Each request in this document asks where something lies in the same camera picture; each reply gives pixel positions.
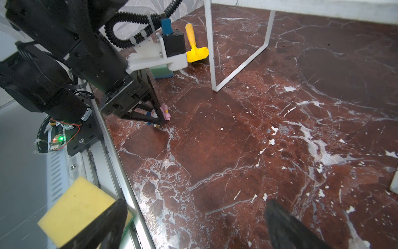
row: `mounting plate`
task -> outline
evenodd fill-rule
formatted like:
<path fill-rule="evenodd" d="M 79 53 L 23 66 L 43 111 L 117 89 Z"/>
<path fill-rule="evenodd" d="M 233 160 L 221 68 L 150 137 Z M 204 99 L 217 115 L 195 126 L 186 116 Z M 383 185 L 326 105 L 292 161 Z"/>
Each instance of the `mounting plate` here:
<path fill-rule="evenodd" d="M 91 101 L 88 99 L 79 96 L 79 98 L 85 103 L 90 105 L 91 109 L 93 109 Z M 69 141 L 76 134 L 78 128 L 75 126 L 73 129 L 66 130 L 65 136 L 66 140 Z M 102 132 L 97 120 L 97 117 L 93 114 L 83 122 L 82 126 L 80 126 L 79 133 L 68 143 L 68 154 L 70 156 L 75 155 L 78 152 L 82 152 L 88 149 L 91 145 L 93 145 L 96 141 L 102 138 Z"/>

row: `gray wall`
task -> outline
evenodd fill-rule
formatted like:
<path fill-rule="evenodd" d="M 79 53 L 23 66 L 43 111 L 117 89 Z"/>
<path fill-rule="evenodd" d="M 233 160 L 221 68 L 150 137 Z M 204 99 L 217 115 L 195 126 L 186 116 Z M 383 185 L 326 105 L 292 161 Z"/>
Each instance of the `gray wall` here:
<path fill-rule="evenodd" d="M 47 211 L 46 156 L 34 153 L 45 117 L 14 100 L 0 107 L 0 248 L 47 248 L 37 225 Z"/>
<path fill-rule="evenodd" d="M 0 31 L 0 61 L 3 61 L 17 51 L 17 39 L 8 33 Z M 0 106 L 8 103 L 12 97 L 3 88 L 0 88 Z"/>

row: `yellow toy hammer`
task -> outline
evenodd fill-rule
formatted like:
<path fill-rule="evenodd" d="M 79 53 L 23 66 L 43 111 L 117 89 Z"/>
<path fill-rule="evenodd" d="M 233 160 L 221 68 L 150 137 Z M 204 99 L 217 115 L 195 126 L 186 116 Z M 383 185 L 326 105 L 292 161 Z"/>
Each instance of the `yellow toy hammer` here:
<path fill-rule="evenodd" d="M 191 51 L 187 52 L 187 60 L 189 63 L 194 61 L 203 60 L 209 56 L 209 50 L 207 47 L 196 47 L 195 33 L 193 32 L 192 24 L 185 25 L 185 31 L 187 32 L 188 40 L 191 45 Z"/>

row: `small figurine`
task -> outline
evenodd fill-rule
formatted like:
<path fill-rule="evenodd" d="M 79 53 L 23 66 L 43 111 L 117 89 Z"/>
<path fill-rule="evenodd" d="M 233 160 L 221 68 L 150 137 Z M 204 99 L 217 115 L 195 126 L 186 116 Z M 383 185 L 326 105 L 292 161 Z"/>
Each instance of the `small figurine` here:
<path fill-rule="evenodd" d="M 163 114 L 164 119 L 165 119 L 165 120 L 170 120 L 171 115 L 170 115 L 170 113 L 169 113 L 169 111 L 168 111 L 168 107 L 167 107 L 167 105 L 166 105 L 165 103 L 163 103 L 163 104 L 161 105 L 160 110 L 162 111 L 162 114 Z M 147 114 L 148 116 L 153 117 L 153 118 L 157 118 L 157 117 L 158 117 L 158 115 L 157 115 L 156 112 L 155 112 L 155 109 L 153 109 L 151 113 L 147 112 L 146 114 Z M 153 126 L 156 127 L 156 128 L 160 128 L 160 125 L 153 124 Z"/>

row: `white table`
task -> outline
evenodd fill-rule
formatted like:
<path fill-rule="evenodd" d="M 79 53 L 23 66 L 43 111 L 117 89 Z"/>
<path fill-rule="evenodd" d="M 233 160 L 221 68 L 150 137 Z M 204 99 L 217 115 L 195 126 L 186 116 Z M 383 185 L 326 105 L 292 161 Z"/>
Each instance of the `white table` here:
<path fill-rule="evenodd" d="M 216 72 L 214 66 L 211 3 L 271 10 L 264 44 L 218 85 L 216 83 Z M 275 11 L 344 18 L 383 24 L 398 24 L 398 0 L 205 0 L 211 86 L 215 92 L 218 92 L 223 86 L 225 86 L 225 84 L 227 84 L 268 47 Z"/>

